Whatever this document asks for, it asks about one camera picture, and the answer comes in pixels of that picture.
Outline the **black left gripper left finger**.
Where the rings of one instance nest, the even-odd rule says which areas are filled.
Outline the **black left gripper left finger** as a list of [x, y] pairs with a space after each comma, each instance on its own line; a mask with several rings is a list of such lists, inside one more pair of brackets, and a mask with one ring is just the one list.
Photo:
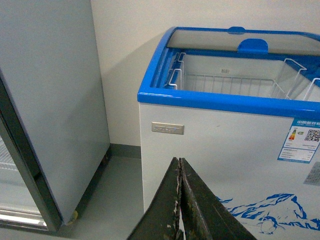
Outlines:
[[182, 167], [174, 157], [145, 213], [129, 240], [183, 240], [180, 229]]

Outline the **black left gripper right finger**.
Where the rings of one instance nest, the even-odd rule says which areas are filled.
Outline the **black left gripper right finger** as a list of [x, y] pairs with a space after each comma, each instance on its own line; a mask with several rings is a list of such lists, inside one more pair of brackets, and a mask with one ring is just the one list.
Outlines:
[[181, 213], [187, 240], [254, 240], [223, 206], [185, 158], [181, 166]]

